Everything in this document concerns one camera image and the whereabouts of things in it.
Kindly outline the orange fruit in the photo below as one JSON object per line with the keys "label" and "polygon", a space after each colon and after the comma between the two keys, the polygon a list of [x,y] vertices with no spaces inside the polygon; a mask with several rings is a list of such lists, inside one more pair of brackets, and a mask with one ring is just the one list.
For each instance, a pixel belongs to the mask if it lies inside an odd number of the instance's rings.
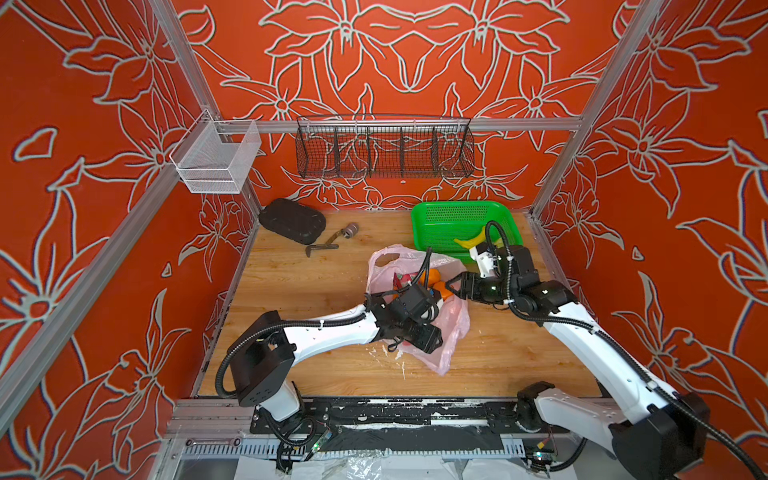
{"label": "orange fruit", "polygon": [[434,286],[435,284],[437,284],[437,283],[439,283],[439,282],[441,282],[441,281],[442,281],[442,277],[441,277],[441,274],[440,274],[440,272],[439,272],[437,269],[434,269],[434,268],[430,268],[430,269],[429,269],[429,270],[428,270],[428,271],[427,271],[427,272],[426,272],[426,273],[423,275],[423,279],[422,279],[422,282],[423,282],[423,283],[424,283],[424,284],[425,284],[427,287],[432,287],[432,286]]}
{"label": "orange fruit", "polygon": [[443,281],[436,282],[432,285],[432,289],[440,295],[443,301],[447,301],[454,293],[446,286]]}

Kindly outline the pink plastic bag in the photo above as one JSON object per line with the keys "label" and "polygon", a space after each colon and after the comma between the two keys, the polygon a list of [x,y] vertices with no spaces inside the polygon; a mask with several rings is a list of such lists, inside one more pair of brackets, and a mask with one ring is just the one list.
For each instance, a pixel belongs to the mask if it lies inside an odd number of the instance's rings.
{"label": "pink plastic bag", "polygon": [[[368,260],[366,291],[378,293],[391,289],[395,272],[417,272],[424,258],[425,253],[423,251],[414,250],[401,244],[375,251]],[[444,282],[466,271],[460,260],[439,253],[432,255],[430,268],[437,269]],[[408,343],[399,344],[395,350],[415,357],[430,370],[443,376],[450,370],[451,359],[458,342],[467,335],[470,329],[468,303],[455,297],[448,299],[447,303],[440,308],[435,324],[442,330],[444,344],[433,353],[421,352]]]}

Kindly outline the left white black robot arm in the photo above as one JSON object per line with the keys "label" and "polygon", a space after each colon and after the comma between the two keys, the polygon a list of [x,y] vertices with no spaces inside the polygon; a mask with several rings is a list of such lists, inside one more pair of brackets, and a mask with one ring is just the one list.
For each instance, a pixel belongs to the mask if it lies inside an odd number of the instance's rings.
{"label": "left white black robot arm", "polygon": [[433,353],[443,338],[435,325],[442,297],[429,286],[431,256],[428,250],[415,278],[405,286],[367,293],[352,309],[305,320],[284,320],[276,310],[265,312],[227,349],[214,377],[217,396],[283,421],[301,410],[298,389],[287,382],[287,375],[309,358],[380,340]]}

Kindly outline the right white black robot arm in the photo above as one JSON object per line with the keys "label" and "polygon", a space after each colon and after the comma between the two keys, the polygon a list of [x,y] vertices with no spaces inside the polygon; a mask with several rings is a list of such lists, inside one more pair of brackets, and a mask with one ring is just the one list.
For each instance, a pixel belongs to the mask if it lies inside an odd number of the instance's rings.
{"label": "right white black robot arm", "polygon": [[611,453],[635,479],[672,479],[702,460],[706,441],[713,438],[753,478],[765,478],[736,442],[710,424],[710,409],[698,395],[678,392],[641,365],[568,287],[556,280],[542,281],[530,251],[511,244],[498,222],[488,222],[482,233],[458,244],[478,270],[447,281],[447,290],[463,300],[503,307],[544,328],[588,368],[609,396],[597,403],[544,381],[519,391],[514,414],[519,428],[537,432],[547,425],[559,426],[580,438],[574,454],[558,464],[530,454],[530,470],[566,469],[592,442]]}

